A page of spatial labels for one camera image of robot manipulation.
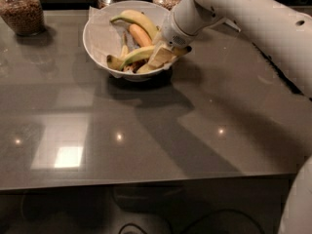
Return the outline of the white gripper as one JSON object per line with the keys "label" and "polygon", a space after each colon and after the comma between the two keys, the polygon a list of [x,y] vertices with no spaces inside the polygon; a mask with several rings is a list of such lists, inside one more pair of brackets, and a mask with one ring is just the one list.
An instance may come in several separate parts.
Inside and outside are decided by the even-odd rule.
{"label": "white gripper", "polygon": [[[184,48],[198,35],[199,17],[195,13],[168,12],[152,40],[153,45],[165,42],[170,46]],[[149,58],[148,65],[160,68],[176,58],[173,50],[165,44],[159,45]]]}

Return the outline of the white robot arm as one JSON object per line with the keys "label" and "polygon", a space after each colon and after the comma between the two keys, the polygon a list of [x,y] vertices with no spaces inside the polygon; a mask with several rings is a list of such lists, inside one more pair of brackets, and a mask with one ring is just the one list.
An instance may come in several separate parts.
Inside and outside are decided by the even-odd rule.
{"label": "white robot arm", "polygon": [[156,42],[184,48],[205,27],[231,20],[306,97],[312,98],[312,19],[275,0],[181,0]]}

